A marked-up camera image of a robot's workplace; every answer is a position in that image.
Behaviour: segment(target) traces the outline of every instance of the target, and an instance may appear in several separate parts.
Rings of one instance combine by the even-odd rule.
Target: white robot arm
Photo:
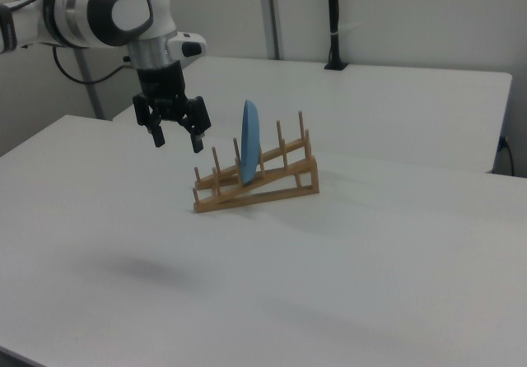
[[[127,46],[142,86],[133,98],[139,125],[159,147],[161,120],[176,121],[189,131],[194,151],[203,149],[210,119],[201,97],[185,96],[182,67],[207,45],[200,35],[177,31],[170,0],[20,0],[0,5],[0,30],[0,53],[30,44]]]

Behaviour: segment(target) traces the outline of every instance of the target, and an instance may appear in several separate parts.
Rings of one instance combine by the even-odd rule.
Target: table
[[[208,152],[46,128],[0,158],[0,346],[58,367],[527,360],[525,180],[313,143],[320,195],[198,215]]]
[[[303,110],[320,150],[479,173],[494,166],[511,88],[511,75],[497,72],[361,65],[329,72],[320,63],[239,58],[200,58],[184,74],[188,96],[208,106],[208,135],[241,134],[249,99],[267,143],[276,139],[273,122],[294,123]],[[137,123],[132,107],[114,121]]]

